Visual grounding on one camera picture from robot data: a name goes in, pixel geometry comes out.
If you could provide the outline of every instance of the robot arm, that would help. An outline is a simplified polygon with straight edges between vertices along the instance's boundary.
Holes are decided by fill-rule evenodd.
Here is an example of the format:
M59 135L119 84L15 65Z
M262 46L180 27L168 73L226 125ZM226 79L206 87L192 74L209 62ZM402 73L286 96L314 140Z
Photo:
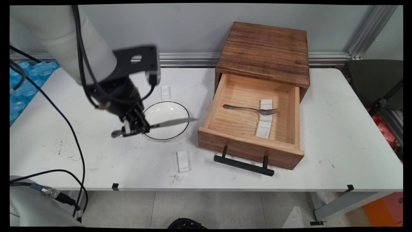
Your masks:
M10 16L28 28L61 67L82 84L75 49L75 17L70 6L10 6ZM85 91L125 123L121 130L112 133L112 137L149 132L142 98L129 74L145 71L153 90L160 82L158 48L147 45L112 51L82 11L79 11L79 18L84 51L95 76L93 79L89 72L84 72ZM140 55L141 61L132 64L135 55Z

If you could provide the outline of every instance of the floor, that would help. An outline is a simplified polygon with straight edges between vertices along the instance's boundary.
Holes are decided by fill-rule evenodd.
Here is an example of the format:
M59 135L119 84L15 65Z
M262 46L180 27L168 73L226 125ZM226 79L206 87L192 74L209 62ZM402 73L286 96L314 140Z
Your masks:
M328 200L338 195L327 193ZM311 226L314 206L308 192L90 191L83 224L166 229L178 218L190 218L208 229L282 228L294 206L300 206L305 227L370 226L362 208Z

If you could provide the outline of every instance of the gray wall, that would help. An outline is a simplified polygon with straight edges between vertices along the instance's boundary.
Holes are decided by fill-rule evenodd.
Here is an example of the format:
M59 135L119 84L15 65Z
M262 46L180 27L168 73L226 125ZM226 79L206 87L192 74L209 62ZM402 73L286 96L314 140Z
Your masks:
M403 60L403 6L398 6L364 59Z
M233 21L306 30L310 52L346 52L370 5L159 3L83 5L112 49L155 43L160 52L220 52ZM10 44L43 52L10 21Z

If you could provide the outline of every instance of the white block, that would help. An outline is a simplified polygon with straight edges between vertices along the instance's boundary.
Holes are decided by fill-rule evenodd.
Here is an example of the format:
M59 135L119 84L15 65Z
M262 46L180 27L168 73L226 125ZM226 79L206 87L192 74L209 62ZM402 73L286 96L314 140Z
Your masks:
M177 152L179 173L188 173L189 169L189 154L187 151Z
M270 122L259 121L259 123L257 124L256 136L262 138L269 138L271 125L272 123Z
M272 99L262 99L260 101L260 109L273 109ZM271 115L259 114L259 121L272 122L272 116L273 116L272 114Z
M170 87L168 85L163 85L160 88L160 93L161 93L162 100L170 99Z

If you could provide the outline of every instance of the fork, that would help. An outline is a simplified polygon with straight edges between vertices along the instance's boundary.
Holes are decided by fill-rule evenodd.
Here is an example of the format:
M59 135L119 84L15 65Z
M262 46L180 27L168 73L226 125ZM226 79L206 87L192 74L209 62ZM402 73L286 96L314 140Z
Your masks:
M234 107L230 105L223 105L223 108L225 109L251 109L251 110L256 110L258 111L261 115L270 115L270 114L275 114L278 112L278 109L254 109L254 108L247 108L247 107Z

